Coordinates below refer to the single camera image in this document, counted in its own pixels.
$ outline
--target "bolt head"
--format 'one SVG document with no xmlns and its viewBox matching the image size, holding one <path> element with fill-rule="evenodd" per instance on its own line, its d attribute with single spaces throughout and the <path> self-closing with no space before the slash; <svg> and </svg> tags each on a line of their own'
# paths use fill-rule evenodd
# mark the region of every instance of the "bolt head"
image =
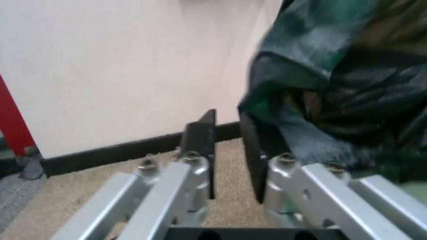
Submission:
<svg viewBox="0 0 427 240">
<path fill-rule="evenodd" d="M 282 164 L 294 164 L 295 156 L 290 152 L 284 152 L 278 156 L 278 161 Z"/>
<path fill-rule="evenodd" d="M 140 170 L 155 170 L 158 168 L 158 164 L 156 161 L 152 159 L 144 159 L 138 166 Z"/>
<path fill-rule="evenodd" d="M 344 166 L 336 161 L 328 161 L 323 163 L 323 166 L 333 174 L 341 174 L 346 171 Z"/>
</svg>

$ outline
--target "screw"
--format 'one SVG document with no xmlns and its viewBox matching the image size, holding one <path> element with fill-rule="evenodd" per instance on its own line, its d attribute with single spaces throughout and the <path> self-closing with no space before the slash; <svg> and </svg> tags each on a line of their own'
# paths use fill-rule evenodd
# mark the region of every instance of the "screw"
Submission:
<svg viewBox="0 0 427 240">
<path fill-rule="evenodd" d="M 323 166 L 333 174 L 342 174 L 346 171 L 342 164 L 336 161 L 328 161 Z"/>
<path fill-rule="evenodd" d="M 284 152 L 278 156 L 278 161 L 282 164 L 289 165 L 294 164 L 296 160 L 295 156 L 292 153 Z"/>
<path fill-rule="evenodd" d="M 144 159 L 141 164 L 138 166 L 138 169 L 148 171 L 148 170 L 156 170 L 158 168 L 158 164 L 156 161 L 152 159 Z"/>
<path fill-rule="evenodd" d="M 199 162 L 200 154 L 196 151 L 189 151 L 181 159 L 186 164 L 196 164 Z"/>
</svg>

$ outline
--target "red metal frame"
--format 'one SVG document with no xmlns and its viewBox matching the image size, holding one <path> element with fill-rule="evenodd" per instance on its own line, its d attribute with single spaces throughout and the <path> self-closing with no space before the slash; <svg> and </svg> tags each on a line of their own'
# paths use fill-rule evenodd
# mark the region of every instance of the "red metal frame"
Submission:
<svg viewBox="0 0 427 240">
<path fill-rule="evenodd" d="M 1 75 L 0 130 L 17 156 L 25 156 L 25 147 L 36 145 Z"/>
</svg>

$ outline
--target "metal linkage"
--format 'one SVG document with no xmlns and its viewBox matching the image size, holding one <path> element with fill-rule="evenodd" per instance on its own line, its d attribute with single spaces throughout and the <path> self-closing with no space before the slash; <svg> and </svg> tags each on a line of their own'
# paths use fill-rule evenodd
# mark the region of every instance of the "metal linkage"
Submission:
<svg viewBox="0 0 427 240">
<path fill-rule="evenodd" d="M 192 152 L 169 164 L 118 239 L 160 240 L 171 224 L 199 225 L 208 199 L 209 162 Z"/>
<path fill-rule="evenodd" d="M 427 239 L 427 208 L 380 175 L 352 180 L 349 187 L 413 239 Z"/>
<path fill-rule="evenodd" d="M 52 240 L 104 239 L 112 227 L 137 208 L 158 179 L 155 162 L 144 161 L 135 174 L 116 173 L 51 238 Z"/>
<path fill-rule="evenodd" d="M 336 165 L 326 167 L 329 170 L 319 163 L 300 166 L 283 155 L 272 158 L 264 199 L 266 214 L 274 213 L 270 219 L 279 224 L 294 223 L 277 220 L 298 212 L 311 226 L 338 225 L 350 239 L 410 239 L 346 186 L 348 173 Z"/>
</svg>

